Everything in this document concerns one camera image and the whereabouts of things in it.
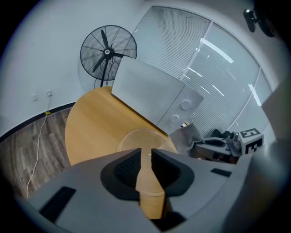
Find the black baseboard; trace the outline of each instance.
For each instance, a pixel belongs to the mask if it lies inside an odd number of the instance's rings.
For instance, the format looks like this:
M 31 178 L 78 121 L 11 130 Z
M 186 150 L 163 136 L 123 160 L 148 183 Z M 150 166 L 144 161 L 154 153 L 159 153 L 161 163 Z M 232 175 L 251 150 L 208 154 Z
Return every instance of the black baseboard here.
M 60 106 L 60 107 L 56 107 L 56 108 L 53 108 L 53 109 L 50 109 L 49 111 L 51 113 L 55 113 L 57 111 L 61 111 L 61 110 L 64 110 L 66 108 L 69 108 L 69 107 L 72 107 L 73 105 L 75 104 L 75 102 L 73 103 L 70 103 L 70 104 L 66 104 L 66 105 L 63 105 L 63 106 Z M 21 124 L 19 124 L 18 126 L 14 127 L 13 129 L 10 129 L 8 132 L 6 132 L 5 134 L 3 134 L 1 137 L 0 137 L 0 143 L 3 142 L 6 138 L 8 138 L 9 136 L 11 136 L 12 134 L 14 134 L 15 132 L 19 131 L 20 129 L 22 129 L 23 127 L 41 119 L 45 117 L 45 114 L 44 113 L 41 113 L 39 115 L 36 115 L 30 119 L 28 119 L 27 121 L 25 122 L 22 122 Z

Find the white wall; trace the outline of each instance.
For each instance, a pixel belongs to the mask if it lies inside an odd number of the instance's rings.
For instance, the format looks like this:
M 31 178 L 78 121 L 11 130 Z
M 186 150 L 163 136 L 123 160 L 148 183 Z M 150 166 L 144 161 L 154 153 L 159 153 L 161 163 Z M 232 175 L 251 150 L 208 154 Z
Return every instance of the white wall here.
M 133 32 L 143 17 L 138 14 L 142 2 L 43 0 L 37 4 L 18 26 L 1 59 L 0 136 L 44 112 L 48 89 L 53 92 L 50 109 L 76 101 L 84 93 L 77 71 L 84 39 L 103 25 Z M 33 93 L 38 101 L 32 102 Z
M 152 5 L 187 10 L 223 26 L 259 61 L 272 90 L 289 72 L 291 59 L 284 43 L 259 28 L 249 32 L 242 16 L 245 8 L 252 8 L 248 0 L 43 0 L 23 20 L 2 57 L 0 136 L 44 112 L 48 89 L 53 91 L 50 108 L 76 101 L 84 93 L 79 75 L 87 75 L 78 72 L 86 36 L 109 24 L 133 32 Z M 93 84 L 89 76 L 86 79 Z M 38 101 L 32 102 L 33 93 Z

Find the white knob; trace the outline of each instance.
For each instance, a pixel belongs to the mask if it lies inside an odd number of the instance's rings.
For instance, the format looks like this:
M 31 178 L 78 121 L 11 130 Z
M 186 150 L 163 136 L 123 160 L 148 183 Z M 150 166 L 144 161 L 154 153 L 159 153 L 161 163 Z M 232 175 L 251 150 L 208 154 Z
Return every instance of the white knob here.
M 183 110 L 188 110 L 191 108 L 191 103 L 188 101 L 188 100 L 184 100 L 182 103 L 181 103 L 181 108 Z
M 179 121 L 179 119 L 180 119 L 180 117 L 177 114 L 174 114 L 170 117 L 170 121 L 174 124 L 177 123 Z

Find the white microwave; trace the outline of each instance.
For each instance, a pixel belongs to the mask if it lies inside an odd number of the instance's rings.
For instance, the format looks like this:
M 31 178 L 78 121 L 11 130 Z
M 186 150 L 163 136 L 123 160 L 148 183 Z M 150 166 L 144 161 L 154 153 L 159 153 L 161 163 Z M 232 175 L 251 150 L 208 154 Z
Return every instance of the white microwave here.
M 167 134 L 177 130 L 203 96 L 173 76 L 124 56 L 112 94 Z

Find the white power cord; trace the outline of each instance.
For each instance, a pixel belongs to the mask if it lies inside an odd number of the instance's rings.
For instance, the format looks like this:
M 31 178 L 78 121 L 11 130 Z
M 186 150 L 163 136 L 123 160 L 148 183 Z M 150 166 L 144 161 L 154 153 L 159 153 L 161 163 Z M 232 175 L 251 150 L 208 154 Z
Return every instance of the white power cord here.
M 47 105 L 47 111 L 49 110 L 49 106 L 50 106 L 50 96 L 49 96 L 49 103 L 48 103 L 48 105 Z M 30 179 L 29 179 L 29 181 L 28 181 L 28 183 L 27 183 L 27 188 L 26 188 L 26 197 L 27 197 L 27 199 L 28 199 L 28 186 L 29 186 L 29 183 L 30 183 L 30 181 L 31 181 L 31 179 L 32 179 L 32 177 L 33 177 L 33 175 L 34 175 L 34 173 L 35 173 L 35 168 L 36 168 L 36 165 L 37 165 L 37 162 L 38 162 L 38 152 L 39 152 L 39 150 L 40 150 L 40 136 L 41 136 L 41 130 L 42 130 L 42 127 L 45 125 L 45 121 L 46 121 L 47 115 L 48 115 L 48 114 L 46 113 L 46 114 L 45 114 L 45 120 L 44 120 L 44 122 L 43 122 L 43 124 L 42 124 L 42 126 L 41 126 L 41 128 L 40 128 L 40 135 L 38 136 L 38 139 L 37 139 L 36 163 L 35 163 L 35 167 L 33 168 L 32 175 L 31 175 L 31 177 L 30 177 Z

